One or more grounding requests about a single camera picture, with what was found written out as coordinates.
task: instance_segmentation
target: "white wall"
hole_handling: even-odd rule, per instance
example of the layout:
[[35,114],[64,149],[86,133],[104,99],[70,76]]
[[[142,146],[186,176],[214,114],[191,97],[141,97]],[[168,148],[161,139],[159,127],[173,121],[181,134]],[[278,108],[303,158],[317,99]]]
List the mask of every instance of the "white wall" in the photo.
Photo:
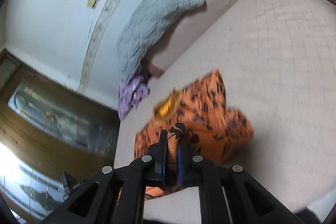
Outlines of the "white wall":
[[141,0],[120,0],[100,41],[85,94],[117,107],[118,72],[116,42]]
[[3,50],[5,45],[6,4],[7,3],[5,2],[0,9],[0,52]]
[[[7,0],[7,49],[40,73],[77,90],[89,38],[106,0]],[[116,40],[141,0],[121,0],[103,35],[84,93],[117,108]]]
[[42,74],[77,89],[90,32],[106,0],[7,0],[6,47]]

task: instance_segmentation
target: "white mattress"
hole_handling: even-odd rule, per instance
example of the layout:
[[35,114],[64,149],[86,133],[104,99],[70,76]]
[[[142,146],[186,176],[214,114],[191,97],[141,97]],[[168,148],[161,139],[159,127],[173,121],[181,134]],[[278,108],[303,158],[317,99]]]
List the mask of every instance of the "white mattress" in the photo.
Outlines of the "white mattress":
[[[160,79],[120,126],[115,167],[173,88],[219,68],[227,103],[255,137],[240,164],[290,210],[336,186],[336,6],[327,0],[238,0]],[[201,223],[197,188],[145,203],[145,218]]]

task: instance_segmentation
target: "metal screw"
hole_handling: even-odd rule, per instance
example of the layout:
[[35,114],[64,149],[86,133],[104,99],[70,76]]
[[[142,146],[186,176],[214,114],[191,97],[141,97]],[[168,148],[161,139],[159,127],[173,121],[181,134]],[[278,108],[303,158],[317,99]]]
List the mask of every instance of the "metal screw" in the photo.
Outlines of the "metal screw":
[[113,168],[112,168],[111,166],[105,166],[105,167],[102,168],[101,171],[102,171],[104,174],[108,174],[108,173],[111,173],[112,170],[113,170]]
[[149,156],[149,155],[145,155],[145,156],[142,156],[142,161],[143,162],[149,162],[152,160],[152,156]]
[[240,165],[236,164],[232,167],[232,170],[235,171],[236,173],[240,173],[242,172],[243,168]]
[[202,156],[199,156],[199,155],[193,156],[193,161],[194,162],[201,162],[202,160],[203,160]]

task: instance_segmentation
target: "orange cloth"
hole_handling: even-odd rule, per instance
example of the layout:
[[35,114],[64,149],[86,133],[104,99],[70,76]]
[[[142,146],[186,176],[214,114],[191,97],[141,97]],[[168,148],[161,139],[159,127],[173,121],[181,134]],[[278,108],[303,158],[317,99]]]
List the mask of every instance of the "orange cloth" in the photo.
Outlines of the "orange cloth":
[[[146,155],[148,147],[158,143],[161,130],[168,131],[167,164],[177,170],[177,144],[182,134],[187,143],[216,165],[221,165],[238,147],[253,137],[250,121],[239,110],[226,107],[226,92],[218,70],[199,78],[169,97],[154,109],[154,115],[135,137],[134,158]],[[154,198],[181,187],[147,187],[146,197]]]

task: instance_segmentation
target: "purple patterned fabric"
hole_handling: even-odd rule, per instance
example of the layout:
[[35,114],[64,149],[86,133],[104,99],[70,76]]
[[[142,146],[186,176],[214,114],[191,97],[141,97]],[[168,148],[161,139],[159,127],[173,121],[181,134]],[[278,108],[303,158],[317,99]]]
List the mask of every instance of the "purple patterned fabric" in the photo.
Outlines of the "purple patterned fabric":
[[139,67],[128,84],[119,84],[118,115],[121,121],[126,118],[132,107],[137,107],[139,101],[148,96],[148,77],[148,73]]

